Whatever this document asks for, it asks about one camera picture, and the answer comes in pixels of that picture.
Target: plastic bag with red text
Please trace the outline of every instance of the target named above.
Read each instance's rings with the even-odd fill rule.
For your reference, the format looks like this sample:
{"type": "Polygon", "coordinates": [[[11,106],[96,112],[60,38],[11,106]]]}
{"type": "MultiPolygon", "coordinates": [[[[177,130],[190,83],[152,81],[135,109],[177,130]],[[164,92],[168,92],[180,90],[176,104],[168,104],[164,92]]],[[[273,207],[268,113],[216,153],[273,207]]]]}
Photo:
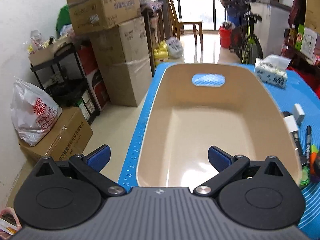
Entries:
{"type": "Polygon", "coordinates": [[[19,137],[35,146],[54,126],[61,107],[41,88],[16,80],[13,84],[11,120],[19,137]]]}

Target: green bicycle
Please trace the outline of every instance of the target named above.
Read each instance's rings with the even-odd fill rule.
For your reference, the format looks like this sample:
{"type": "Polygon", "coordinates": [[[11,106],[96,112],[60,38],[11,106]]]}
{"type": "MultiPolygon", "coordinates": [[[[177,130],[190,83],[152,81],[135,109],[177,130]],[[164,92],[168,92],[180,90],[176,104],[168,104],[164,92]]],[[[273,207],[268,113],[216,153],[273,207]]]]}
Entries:
{"type": "Polygon", "coordinates": [[[242,64],[254,65],[257,58],[263,58],[259,39],[254,34],[254,25],[258,21],[262,22],[262,17],[251,13],[251,1],[256,0],[224,0],[222,3],[227,11],[231,8],[237,12],[246,12],[242,19],[244,23],[231,32],[229,50],[237,54],[242,64]]]}
{"type": "Polygon", "coordinates": [[[258,37],[254,34],[254,25],[257,21],[262,22],[262,18],[258,14],[247,12],[244,14],[244,21],[247,22],[247,34],[242,41],[241,55],[242,64],[254,65],[257,58],[263,57],[261,45],[258,37]]]}

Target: beige plastic tray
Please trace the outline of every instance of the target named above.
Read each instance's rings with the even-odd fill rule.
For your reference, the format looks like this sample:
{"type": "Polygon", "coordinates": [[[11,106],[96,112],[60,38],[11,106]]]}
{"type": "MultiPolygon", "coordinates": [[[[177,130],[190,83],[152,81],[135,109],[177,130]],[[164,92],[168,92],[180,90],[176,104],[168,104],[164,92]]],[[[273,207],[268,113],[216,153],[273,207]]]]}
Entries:
{"type": "Polygon", "coordinates": [[[151,108],[137,166],[142,187],[196,186],[218,172],[208,149],[251,160],[276,155],[297,184],[300,161],[281,113],[269,93],[245,68],[181,64],[162,77],[151,108]],[[196,86],[197,73],[222,74],[221,87],[196,86]]]}

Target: red bucket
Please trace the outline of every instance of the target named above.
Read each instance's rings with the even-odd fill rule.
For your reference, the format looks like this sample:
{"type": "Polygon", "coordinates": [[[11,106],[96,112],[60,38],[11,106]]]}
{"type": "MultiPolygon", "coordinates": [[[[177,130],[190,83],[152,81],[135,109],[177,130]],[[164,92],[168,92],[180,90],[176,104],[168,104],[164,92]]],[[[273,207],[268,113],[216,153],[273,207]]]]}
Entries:
{"type": "Polygon", "coordinates": [[[227,29],[225,29],[225,28],[220,26],[220,28],[219,28],[219,36],[220,36],[220,46],[222,48],[227,48],[228,49],[230,47],[230,44],[231,44],[230,34],[231,34],[230,30],[227,30],[227,29]]]}

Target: black circular pad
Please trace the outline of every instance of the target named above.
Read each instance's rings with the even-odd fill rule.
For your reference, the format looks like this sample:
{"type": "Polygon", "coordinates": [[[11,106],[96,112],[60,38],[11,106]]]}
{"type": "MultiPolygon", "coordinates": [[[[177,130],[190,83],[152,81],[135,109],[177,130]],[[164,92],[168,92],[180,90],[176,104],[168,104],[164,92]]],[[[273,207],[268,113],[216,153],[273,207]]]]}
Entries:
{"type": "Polygon", "coordinates": [[[19,219],[31,227],[58,230],[83,223],[100,204],[99,191],[89,183],[48,175],[23,184],[14,209],[19,219]]]}
{"type": "Polygon", "coordinates": [[[250,189],[245,194],[247,202],[256,208],[275,208],[282,203],[283,197],[280,192],[266,187],[250,189]]]}
{"type": "Polygon", "coordinates": [[[225,186],[218,202],[236,223],[260,230],[297,225],[304,212],[304,198],[294,181],[278,176],[241,179],[225,186]]]}

